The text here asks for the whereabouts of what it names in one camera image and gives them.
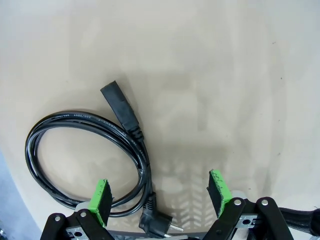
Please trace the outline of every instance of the black power cable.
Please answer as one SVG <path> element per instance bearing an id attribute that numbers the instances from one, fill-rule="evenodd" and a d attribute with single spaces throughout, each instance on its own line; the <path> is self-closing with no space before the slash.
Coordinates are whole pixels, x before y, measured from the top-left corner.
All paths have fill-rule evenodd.
<path id="1" fill-rule="evenodd" d="M 128 194 L 115 200 L 112 203 L 112 207 L 114 208 L 131 201 L 139 192 L 143 191 L 140 200 L 135 206 L 125 211 L 112 212 L 110 214 L 111 217 L 118 218 L 135 213 L 148 201 L 149 195 L 153 192 L 151 169 L 139 122 L 119 86 L 114 81 L 101 89 L 101 92 L 109 102 L 124 129 L 101 116 L 89 112 L 56 112 L 41 119 L 31 129 L 26 139 L 25 159 L 27 167 L 37 183 L 60 204 L 74 209 L 81 201 L 72 199 L 58 190 L 47 179 L 41 169 L 37 156 L 41 137 L 49 129 L 66 127 L 86 130 L 110 140 L 125 151 L 134 162 L 138 172 L 136 186 Z"/>
<path id="2" fill-rule="evenodd" d="M 138 182 L 136 186 L 125 196 L 116 200 L 112 207 L 122 205 L 132 200 L 141 190 L 143 190 L 140 201 L 130 208 L 122 212 L 112 212 L 111 217 L 124 217 L 136 212 L 145 203 L 149 191 L 150 169 L 147 168 L 146 148 L 144 143 L 136 142 L 128 132 L 123 130 L 115 123 L 88 112 L 81 111 L 62 111 L 53 113 L 41 119 L 30 131 L 25 145 L 25 158 L 29 171 L 37 183 L 46 190 L 55 200 L 68 208 L 75 208 L 81 201 L 72 199 L 61 191 L 59 191 L 41 170 L 39 164 L 37 149 L 44 133 L 53 128 L 77 128 L 87 130 L 98 134 L 121 148 L 134 162 L 138 172 Z"/>

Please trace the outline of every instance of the green gripper pad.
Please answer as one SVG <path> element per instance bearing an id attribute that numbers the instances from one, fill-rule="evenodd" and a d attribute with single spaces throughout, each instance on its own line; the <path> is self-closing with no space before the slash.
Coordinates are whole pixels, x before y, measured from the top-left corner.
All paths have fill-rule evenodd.
<path id="1" fill-rule="evenodd" d="M 225 205 L 233 198 L 219 170 L 211 170 L 209 172 L 209 186 L 207 190 L 215 213 L 219 218 L 225 209 Z"/>
<path id="2" fill-rule="evenodd" d="M 103 227 L 107 225 L 112 200 L 113 198 L 108 180 L 100 179 L 96 185 L 95 192 L 90 200 L 88 209 Z"/>

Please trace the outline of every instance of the coiled cable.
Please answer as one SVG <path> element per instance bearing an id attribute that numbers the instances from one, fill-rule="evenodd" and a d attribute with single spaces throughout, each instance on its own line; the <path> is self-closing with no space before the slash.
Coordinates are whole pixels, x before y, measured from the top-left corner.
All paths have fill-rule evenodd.
<path id="1" fill-rule="evenodd" d="M 77 128 L 98 134 L 121 148 L 134 162 L 138 173 L 138 182 L 125 196 L 115 200 L 112 208 L 131 201 L 143 191 L 138 203 L 128 210 L 111 212 L 110 217 L 118 218 L 128 216 L 138 211 L 146 202 L 149 193 L 152 193 L 151 170 L 149 157 L 143 137 L 139 141 L 131 137 L 131 133 L 115 123 L 89 112 L 61 111 L 48 115 L 41 119 L 30 131 L 25 144 L 25 159 L 27 167 L 36 182 L 46 190 L 57 202 L 74 209 L 81 201 L 70 198 L 58 190 L 41 170 L 37 150 L 41 137 L 49 129 L 53 128 Z"/>

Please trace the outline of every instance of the metal screw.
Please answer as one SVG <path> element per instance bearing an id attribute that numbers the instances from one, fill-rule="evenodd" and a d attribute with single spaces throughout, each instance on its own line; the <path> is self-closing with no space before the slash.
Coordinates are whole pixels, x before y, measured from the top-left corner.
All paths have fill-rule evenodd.
<path id="1" fill-rule="evenodd" d="M 234 200 L 234 205 L 239 206 L 241 205 L 241 201 L 239 199 Z"/>
<path id="2" fill-rule="evenodd" d="M 267 205 L 268 205 L 268 201 L 264 199 L 264 200 L 262 200 L 261 204 L 262 204 L 263 206 L 267 206 Z"/>

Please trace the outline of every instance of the table surface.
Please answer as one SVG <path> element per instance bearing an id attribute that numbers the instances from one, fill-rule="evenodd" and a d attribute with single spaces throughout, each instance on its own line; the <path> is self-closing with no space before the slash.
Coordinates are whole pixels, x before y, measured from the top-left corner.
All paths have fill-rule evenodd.
<path id="1" fill-rule="evenodd" d="M 72 211 L 30 175 L 30 129 L 63 110 L 117 122 L 100 93 L 114 80 L 141 122 L 159 209 L 187 232 L 216 219 L 211 169 L 252 201 L 319 207 L 319 10 L 315 0 L 2 1 L 0 147 L 38 226 Z M 39 158 L 80 198 L 100 178 L 118 198 L 138 177 L 124 152 L 78 129 L 48 131 Z M 108 228 L 139 232 L 140 215 Z"/>

